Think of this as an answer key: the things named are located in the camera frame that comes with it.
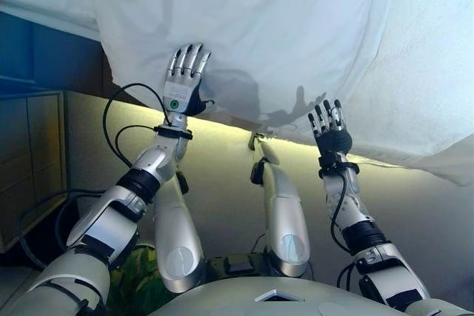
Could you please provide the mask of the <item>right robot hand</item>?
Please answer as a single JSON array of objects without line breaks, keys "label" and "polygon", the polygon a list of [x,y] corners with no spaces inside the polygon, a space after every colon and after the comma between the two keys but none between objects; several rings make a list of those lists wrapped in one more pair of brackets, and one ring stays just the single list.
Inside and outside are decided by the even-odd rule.
[{"label": "right robot hand", "polygon": [[341,103],[336,99],[333,105],[327,99],[307,114],[319,152],[342,152],[347,154],[353,146],[353,140],[347,130]]}]

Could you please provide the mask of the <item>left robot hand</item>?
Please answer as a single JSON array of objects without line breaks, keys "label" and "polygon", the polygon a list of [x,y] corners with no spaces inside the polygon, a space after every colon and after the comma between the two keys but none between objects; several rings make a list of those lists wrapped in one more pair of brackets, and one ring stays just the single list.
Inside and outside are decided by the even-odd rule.
[{"label": "left robot hand", "polygon": [[202,99],[200,94],[211,54],[202,43],[185,44],[174,52],[167,65],[162,92],[167,111],[196,116],[215,104],[213,99]]}]

